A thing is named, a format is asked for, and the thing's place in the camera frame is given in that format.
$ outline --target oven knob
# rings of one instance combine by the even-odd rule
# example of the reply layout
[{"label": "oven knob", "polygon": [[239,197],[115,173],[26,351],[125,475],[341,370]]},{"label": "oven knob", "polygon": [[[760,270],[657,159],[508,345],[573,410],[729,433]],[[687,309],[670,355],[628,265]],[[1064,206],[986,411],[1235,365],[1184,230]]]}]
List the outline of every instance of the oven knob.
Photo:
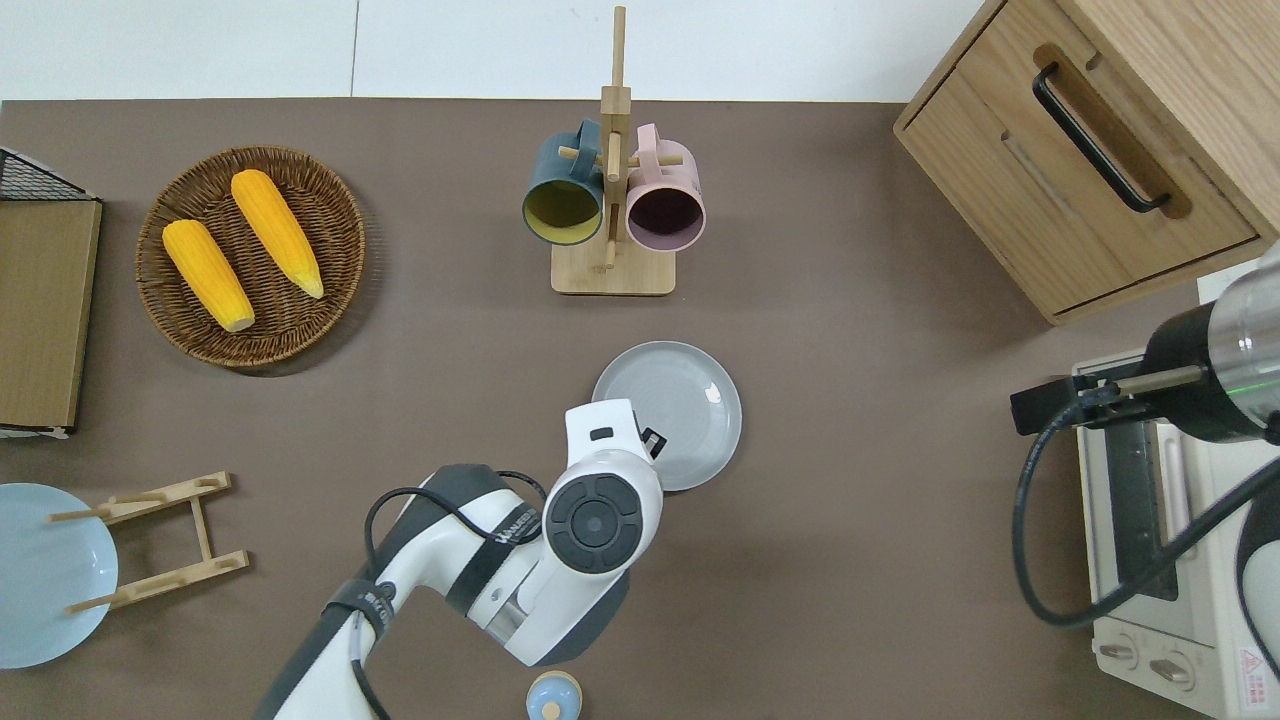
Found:
[{"label": "oven knob", "polygon": [[1121,633],[1111,642],[1093,641],[1093,651],[1102,657],[1110,657],[1116,660],[1119,664],[1124,665],[1125,669],[1133,670],[1138,666],[1138,650],[1133,642],[1133,638]]},{"label": "oven knob", "polygon": [[1170,652],[1169,657],[1152,660],[1148,666],[1151,671],[1178,685],[1179,689],[1190,691],[1196,687],[1196,674],[1187,656],[1180,652]]},{"label": "oven knob", "polygon": [[1133,660],[1133,648],[1123,644],[1100,644],[1098,655],[1106,655],[1116,660]]}]

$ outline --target countertop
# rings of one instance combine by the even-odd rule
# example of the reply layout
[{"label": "countertop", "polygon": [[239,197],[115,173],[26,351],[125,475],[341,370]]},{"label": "countertop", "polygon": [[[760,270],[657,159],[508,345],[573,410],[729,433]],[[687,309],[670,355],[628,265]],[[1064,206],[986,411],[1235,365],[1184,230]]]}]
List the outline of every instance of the countertop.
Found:
[{"label": "countertop", "polygon": [[[1179,287],[1050,328],[895,142],[900,105],[644,102],[698,158],[704,237],[659,299],[568,297],[518,214],[539,142],[589,101],[5,102],[0,143],[105,205],[67,441],[0,441],[0,482],[86,502],[215,470],[216,552],[248,570],[114,610],[81,647],[0,673],[0,717],[246,717],[362,561],[385,489],[485,462],[550,483],[562,414],[650,340],[713,355],[744,433],[667,498],[618,616],[563,669],[591,717],[1193,717],[1097,670],[1087,632],[1032,616],[1009,521],[1029,446],[1007,396],[1138,347]],[[151,325],[133,252],[152,200],[242,145],[312,154],[369,219],[348,314],[271,373],[184,356]],[[1033,493],[1032,556],[1087,600],[1071,443]],[[115,530],[124,580],[198,557],[189,514]],[[393,717],[520,717],[538,670],[424,591],[370,660]]]}]

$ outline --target dark teal mug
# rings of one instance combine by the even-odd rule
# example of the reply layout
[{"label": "dark teal mug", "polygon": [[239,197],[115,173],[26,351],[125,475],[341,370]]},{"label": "dark teal mug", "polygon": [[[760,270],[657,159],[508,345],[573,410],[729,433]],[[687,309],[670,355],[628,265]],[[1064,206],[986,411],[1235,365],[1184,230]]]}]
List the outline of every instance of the dark teal mug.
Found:
[{"label": "dark teal mug", "polygon": [[[561,147],[577,158],[561,156]],[[577,133],[550,136],[538,149],[534,177],[525,191],[525,224],[552,245],[586,242],[604,219],[604,176],[595,164],[600,155],[600,124],[582,120]]]}]

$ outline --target mug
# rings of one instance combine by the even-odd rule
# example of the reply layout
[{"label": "mug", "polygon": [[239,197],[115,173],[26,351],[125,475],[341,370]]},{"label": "mug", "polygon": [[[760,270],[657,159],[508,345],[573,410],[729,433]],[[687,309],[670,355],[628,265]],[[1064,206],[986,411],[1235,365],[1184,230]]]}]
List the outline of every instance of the mug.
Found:
[{"label": "mug", "polygon": [[[577,150],[562,158],[561,146]],[[582,120],[577,133],[550,136],[538,149],[534,177],[525,191],[525,224],[553,245],[591,240],[604,218],[604,179],[595,158],[600,154],[600,124]]]},{"label": "mug", "polygon": [[[640,168],[627,176],[627,233],[649,250],[684,250],[707,227],[698,164],[684,145],[660,140],[653,123],[636,128],[636,140]],[[680,155],[682,163],[659,167],[659,155]]]}]

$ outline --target yellow corn cob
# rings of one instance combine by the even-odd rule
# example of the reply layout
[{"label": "yellow corn cob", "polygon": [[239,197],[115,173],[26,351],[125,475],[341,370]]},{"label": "yellow corn cob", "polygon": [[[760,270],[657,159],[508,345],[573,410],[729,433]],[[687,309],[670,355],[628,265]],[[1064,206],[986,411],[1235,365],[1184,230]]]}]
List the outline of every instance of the yellow corn cob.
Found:
[{"label": "yellow corn cob", "polygon": [[311,297],[324,297],[320,266],[298,219],[262,170],[232,176],[232,197],[276,266]]},{"label": "yellow corn cob", "polygon": [[253,307],[244,288],[205,225],[198,220],[174,220],[165,225],[161,237],[182,279],[219,325],[234,333],[253,324]]}]

